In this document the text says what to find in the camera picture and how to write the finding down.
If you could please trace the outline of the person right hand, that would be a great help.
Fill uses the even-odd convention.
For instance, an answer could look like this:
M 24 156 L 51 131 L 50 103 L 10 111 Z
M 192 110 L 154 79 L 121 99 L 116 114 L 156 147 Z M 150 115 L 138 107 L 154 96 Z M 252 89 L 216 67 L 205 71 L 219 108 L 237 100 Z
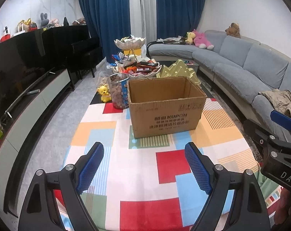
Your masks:
M 280 202 L 277 205 L 275 214 L 274 214 L 274 223 L 279 225 L 284 223 L 286 218 L 289 216 L 291 208 L 291 191 L 283 188 L 280 194 Z

